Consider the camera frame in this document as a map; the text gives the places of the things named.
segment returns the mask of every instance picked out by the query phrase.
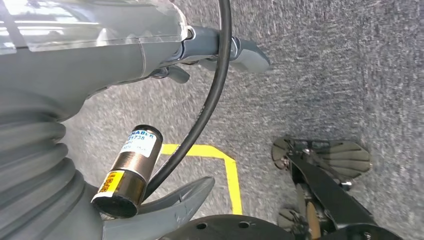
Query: black metal frame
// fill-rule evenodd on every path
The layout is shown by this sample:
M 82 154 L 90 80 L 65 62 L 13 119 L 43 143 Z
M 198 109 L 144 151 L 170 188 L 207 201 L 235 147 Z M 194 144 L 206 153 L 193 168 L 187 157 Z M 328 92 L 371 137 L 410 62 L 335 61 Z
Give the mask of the black metal frame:
M 352 224 L 377 225 L 370 212 L 347 194 L 328 174 L 303 160 L 306 153 L 289 153 L 290 172 L 295 184 L 305 183 L 325 209 L 336 229 Z

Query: carpeted floor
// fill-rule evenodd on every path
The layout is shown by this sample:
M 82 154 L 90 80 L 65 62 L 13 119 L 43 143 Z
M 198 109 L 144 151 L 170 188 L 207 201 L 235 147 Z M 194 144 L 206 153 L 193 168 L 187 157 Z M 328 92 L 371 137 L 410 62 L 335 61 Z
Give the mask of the carpeted floor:
M 373 156 L 352 194 L 379 224 L 405 239 L 424 239 L 423 2 L 405 0 L 233 0 L 234 35 L 254 40 L 272 67 L 235 72 L 197 143 L 237 161 L 243 213 L 275 221 L 295 201 L 285 172 L 272 164 L 273 140 L 285 134 L 349 139 Z M 215 1 L 176 0 L 192 25 L 218 27 Z M 137 124 L 179 143 L 205 100 L 213 73 L 186 68 L 178 85 L 148 79 L 89 99 L 65 124 L 70 156 L 94 184 Z M 216 185 L 199 216 L 231 212 L 224 165 L 188 157 L 155 198 L 209 175 Z

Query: gray plastic housing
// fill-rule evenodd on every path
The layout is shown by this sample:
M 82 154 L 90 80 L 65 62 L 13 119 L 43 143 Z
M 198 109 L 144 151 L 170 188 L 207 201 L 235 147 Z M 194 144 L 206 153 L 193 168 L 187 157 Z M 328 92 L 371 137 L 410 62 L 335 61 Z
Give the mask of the gray plastic housing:
M 145 206 L 135 218 L 103 221 L 90 204 L 97 188 L 84 181 L 73 161 L 66 158 L 66 145 L 58 143 L 66 133 L 60 122 L 77 114 L 88 97 L 108 86 L 148 77 L 178 50 L 184 38 L 180 13 L 170 7 L 167 0 L 144 3 L 33 0 L 22 6 L 23 2 L 0 0 L 0 180 L 3 183 L 0 185 L 0 239 L 100 240 L 112 239 L 111 234 L 120 233 L 120 240 L 133 239 L 131 236 L 149 240 L 188 222 L 212 189 L 212 178 L 200 179 L 171 193 L 184 196 L 178 201 L 172 202 L 175 197 L 169 197 L 171 200 L 158 200 Z M 106 7 L 109 15 L 99 11 Z M 26 11 L 19 13 L 19 8 Z M 115 12 L 114 8 L 124 11 Z M 44 30 L 50 33 L 51 29 L 64 27 L 57 19 L 56 22 L 44 19 L 43 13 L 54 12 L 54 9 L 69 10 L 79 18 L 86 16 L 77 30 L 91 26 L 90 19 L 95 18 L 96 23 L 107 27 L 96 32 L 100 36 L 94 41 L 93 38 L 82 42 L 72 38 L 69 43 L 57 33 L 47 38 L 33 38 L 34 34 L 45 33 Z M 151 20 L 157 19 L 162 11 L 167 16 L 175 13 L 175 17 L 162 15 L 158 20 L 160 24 L 154 25 L 158 28 L 156 38 L 152 34 L 137 34 L 136 28 L 149 22 L 129 24 L 143 14 L 151 16 Z M 35 16 L 37 20 L 22 20 L 37 14 L 40 14 Z M 40 25 L 24 25 L 24 28 L 19 25 L 28 21 Z M 127 27 L 125 34 L 114 32 L 122 24 Z M 172 37 L 166 38 L 172 28 L 178 29 Z M 101 35 L 103 29 L 113 34 Z M 148 218 L 162 219 L 161 227 L 142 225 Z

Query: gray plastic lever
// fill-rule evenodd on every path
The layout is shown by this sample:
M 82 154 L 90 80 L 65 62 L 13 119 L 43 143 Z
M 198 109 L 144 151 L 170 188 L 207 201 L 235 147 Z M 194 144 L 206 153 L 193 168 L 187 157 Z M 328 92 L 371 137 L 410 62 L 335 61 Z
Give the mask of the gray plastic lever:
M 263 73 L 270 67 L 270 60 L 255 42 L 233 38 L 239 43 L 236 57 L 230 62 L 233 68 L 249 73 Z
M 172 65 L 169 66 L 168 78 L 174 80 L 179 84 L 185 84 L 190 79 L 190 74 L 188 74 L 184 69 L 179 66 Z

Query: clear plastic cover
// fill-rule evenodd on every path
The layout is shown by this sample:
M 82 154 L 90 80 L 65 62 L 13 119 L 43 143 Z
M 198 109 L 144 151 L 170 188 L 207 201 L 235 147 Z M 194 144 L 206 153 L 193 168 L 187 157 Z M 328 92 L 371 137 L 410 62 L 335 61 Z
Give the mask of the clear plastic cover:
M 3 0 L 0 55 L 181 42 L 185 16 L 169 0 Z

